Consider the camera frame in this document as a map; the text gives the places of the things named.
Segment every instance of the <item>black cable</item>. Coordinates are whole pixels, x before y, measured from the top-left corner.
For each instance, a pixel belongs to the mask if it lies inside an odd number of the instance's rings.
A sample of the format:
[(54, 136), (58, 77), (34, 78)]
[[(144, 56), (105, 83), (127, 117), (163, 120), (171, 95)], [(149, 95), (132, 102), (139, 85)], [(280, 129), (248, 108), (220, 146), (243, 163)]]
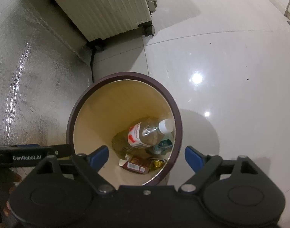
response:
[(90, 59), (90, 68), (91, 68), (91, 76), (92, 76), (92, 84), (94, 83), (94, 75), (93, 75), (93, 62), (94, 62), (94, 55), (96, 53), (96, 49), (94, 48), (91, 53)]

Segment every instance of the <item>plastic bottle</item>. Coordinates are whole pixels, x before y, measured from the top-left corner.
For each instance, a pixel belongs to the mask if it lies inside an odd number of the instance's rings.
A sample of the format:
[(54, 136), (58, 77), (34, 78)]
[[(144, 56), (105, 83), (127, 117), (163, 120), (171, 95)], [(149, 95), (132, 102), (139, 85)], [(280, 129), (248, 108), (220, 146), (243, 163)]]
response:
[(136, 125), (119, 132), (111, 140), (111, 146), (119, 158), (125, 159), (126, 153), (135, 149), (145, 149), (159, 144), (165, 134), (173, 131), (174, 124), (171, 119), (159, 122), (155, 118), (147, 118)]

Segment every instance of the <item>red and white label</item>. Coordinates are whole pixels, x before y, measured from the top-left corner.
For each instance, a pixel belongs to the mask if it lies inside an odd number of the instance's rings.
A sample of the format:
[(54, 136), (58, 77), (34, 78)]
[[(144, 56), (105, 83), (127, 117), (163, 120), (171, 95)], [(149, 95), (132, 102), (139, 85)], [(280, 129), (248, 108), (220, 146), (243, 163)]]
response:
[(141, 142), (140, 137), (139, 137), (140, 126), (141, 126), (141, 123), (139, 122), (138, 124), (132, 126), (129, 129), (129, 132), (128, 132), (129, 145), (131, 145), (132, 147), (135, 147), (135, 148), (151, 147), (150, 145), (147, 145), (147, 144), (144, 144), (143, 142)]

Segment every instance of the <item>white bottle cap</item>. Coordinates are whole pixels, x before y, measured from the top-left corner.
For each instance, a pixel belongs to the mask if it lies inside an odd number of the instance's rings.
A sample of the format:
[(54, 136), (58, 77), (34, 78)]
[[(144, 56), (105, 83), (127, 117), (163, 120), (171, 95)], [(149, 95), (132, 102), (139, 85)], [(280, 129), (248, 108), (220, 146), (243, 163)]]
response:
[(171, 119), (165, 119), (159, 122), (159, 130), (162, 134), (169, 134), (173, 131), (174, 124)]

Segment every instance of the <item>brown trash can rim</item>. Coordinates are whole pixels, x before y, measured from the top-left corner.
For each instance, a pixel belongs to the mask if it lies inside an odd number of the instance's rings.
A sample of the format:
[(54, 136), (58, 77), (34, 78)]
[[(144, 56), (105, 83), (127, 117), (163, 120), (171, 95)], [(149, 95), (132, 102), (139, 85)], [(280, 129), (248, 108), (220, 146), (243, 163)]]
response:
[(170, 95), (169, 91), (161, 83), (159, 83), (158, 81), (156, 81), (155, 79), (147, 75), (135, 73), (135, 72), (119, 72), (116, 74), (111, 74), (106, 77), (103, 77), (99, 81), (95, 82), (90, 87), (88, 87), (84, 91), (84, 93), (79, 97), (79, 99), (76, 101), (76, 104), (74, 105), (72, 112), (70, 114), (68, 125), (67, 125), (67, 133), (66, 133), (67, 144), (70, 144), (73, 149), (73, 152), (75, 152), (74, 145), (73, 145), (73, 131), (74, 131), (74, 126), (76, 123), (77, 116), (83, 104), (85, 103), (85, 101), (99, 88), (105, 86), (106, 84), (112, 83), (114, 81), (121, 81), (121, 80), (140, 81), (140, 82), (143, 82), (152, 86), (166, 99), (173, 113), (173, 117), (175, 120), (175, 129), (176, 129), (176, 136), (175, 136), (173, 151), (170, 155), (170, 158), (167, 164), (162, 169), (162, 171), (156, 177), (154, 177), (150, 182), (145, 184), (149, 186), (157, 185), (160, 181), (162, 181), (166, 177), (166, 175), (169, 173), (174, 163), (176, 162), (176, 159), (179, 155), (179, 151), (182, 144), (183, 129), (182, 129), (182, 120), (181, 120), (180, 111), (173, 97)]

